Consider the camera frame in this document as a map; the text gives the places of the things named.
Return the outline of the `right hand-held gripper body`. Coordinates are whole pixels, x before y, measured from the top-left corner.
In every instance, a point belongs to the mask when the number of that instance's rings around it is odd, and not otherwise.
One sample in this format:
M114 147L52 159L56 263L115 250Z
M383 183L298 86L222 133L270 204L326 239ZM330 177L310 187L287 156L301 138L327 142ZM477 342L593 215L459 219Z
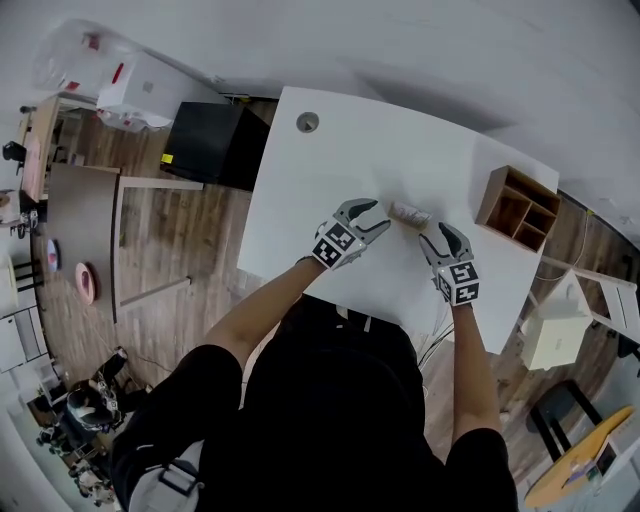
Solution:
M458 258L450 256L437 261L432 270L436 289L451 306L468 304L478 298L480 279L469 251Z

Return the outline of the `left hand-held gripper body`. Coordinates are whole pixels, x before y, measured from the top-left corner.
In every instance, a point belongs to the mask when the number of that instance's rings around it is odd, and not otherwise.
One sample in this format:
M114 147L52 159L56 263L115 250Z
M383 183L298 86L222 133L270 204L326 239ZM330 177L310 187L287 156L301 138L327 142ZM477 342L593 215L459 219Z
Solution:
M357 219L362 211L350 215L338 210L318 226L311 256L328 270L353 262L368 249L369 243Z

